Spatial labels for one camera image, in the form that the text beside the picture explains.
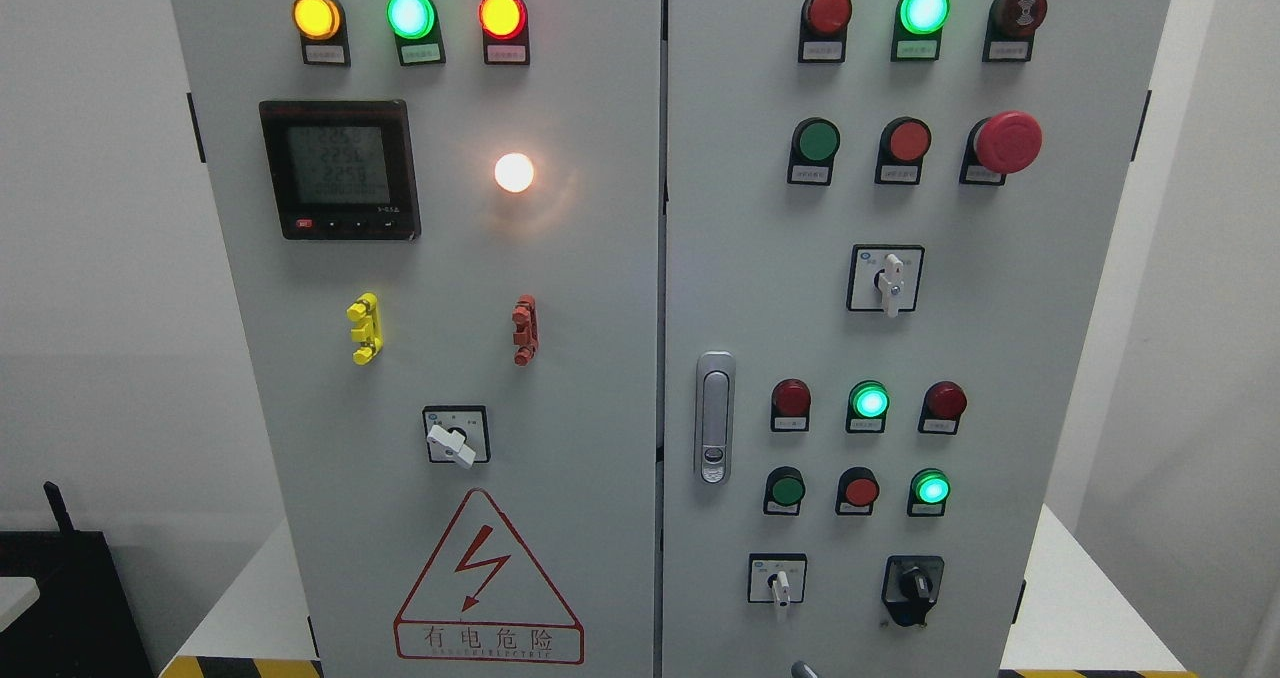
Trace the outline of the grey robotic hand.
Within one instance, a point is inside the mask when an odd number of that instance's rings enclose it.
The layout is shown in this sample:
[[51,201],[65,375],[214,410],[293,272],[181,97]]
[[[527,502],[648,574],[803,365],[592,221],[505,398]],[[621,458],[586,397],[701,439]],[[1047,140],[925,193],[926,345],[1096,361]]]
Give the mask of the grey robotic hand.
[[819,678],[819,674],[805,661],[795,661],[790,666],[790,675],[792,678]]

